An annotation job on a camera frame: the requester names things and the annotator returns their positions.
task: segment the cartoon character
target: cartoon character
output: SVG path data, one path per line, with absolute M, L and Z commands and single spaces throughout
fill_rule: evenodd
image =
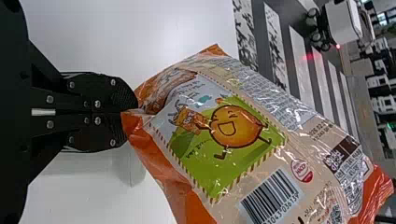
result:
M 212 138 L 224 147 L 221 155 L 214 155 L 219 160 L 225 159 L 229 149 L 248 147 L 258 139 L 268 145 L 272 143 L 271 138 L 264 139 L 260 136 L 263 129 L 268 129 L 268 124 L 263 124 L 240 106 L 221 106 L 213 112 L 211 119 L 189 110 L 184 105 L 177 108 L 177 115 L 170 114 L 175 116 L 174 120 L 170 120 L 171 123 L 195 134 L 208 130 Z

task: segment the white panel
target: white panel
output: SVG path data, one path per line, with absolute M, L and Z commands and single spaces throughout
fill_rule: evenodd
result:
M 330 76 L 332 78 L 332 89 L 334 90 L 335 104 L 337 105 L 338 118 L 340 119 L 341 128 L 347 131 L 347 119 L 344 110 L 343 98 L 340 92 L 340 83 L 338 82 L 337 70 L 329 62 Z
M 312 50 L 315 61 L 315 68 L 317 70 L 320 99 L 323 105 L 323 115 L 326 119 L 334 122 L 334 115 L 332 113 L 332 101 L 330 100 L 329 86 L 327 84 L 326 72 L 324 71 L 323 57 L 315 48 L 312 48 Z
M 268 5 L 265 5 L 265 19 L 267 22 L 268 40 L 270 42 L 270 56 L 275 76 L 275 83 L 284 91 L 290 93 L 288 69 L 285 60 L 282 31 L 279 16 Z
M 347 86 L 347 78 L 344 74 L 341 73 L 341 82 L 344 87 L 344 95 L 346 97 L 346 110 L 349 115 L 350 125 L 352 127 L 352 135 L 355 136 L 356 139 L 359 139 L 358 128 L 356 126 L 355 113 L 353 111 L 352 102 L 349 94 L 349 87 Z
M 314 95 L 312 92 L 311 77 L 309 76 L 308 61 L 305 52 L 305 43 L 293 28 L 290 27 L 291 45 L 293 48 L 294 62 L 300 89 L 300 98 L 303 103 L 315 109 Z
M 258 71 L 251 0 L 233 0 L 233 15 L 235 17 L 238 49 L 243 52 L 240 54 L 240 60 L 254 71 Z

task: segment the cartoon mouth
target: cartoon mouth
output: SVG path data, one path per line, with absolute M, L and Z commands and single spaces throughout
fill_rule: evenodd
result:
M 235 125 L 233 124 L 233 121 L 219 124 L 218 127 L 220 132 L 226 136 L 233 136 L 236 133 L 236 129 L 235 129 Z

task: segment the orange snack bag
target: orange snack bag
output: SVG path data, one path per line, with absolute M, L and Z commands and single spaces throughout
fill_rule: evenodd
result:
M 124 131 L 177 223 L 374 223 L 391 180 L 360 144 L 215 45 L 136 89 Z

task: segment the product label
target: product label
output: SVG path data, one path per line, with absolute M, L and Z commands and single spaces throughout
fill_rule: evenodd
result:
M 311 171 L 306 161 L 295 159 L 291 162 L 290 168 L 296 179 L 304 183 L 309 183 L 314 178 L 314 172 Z

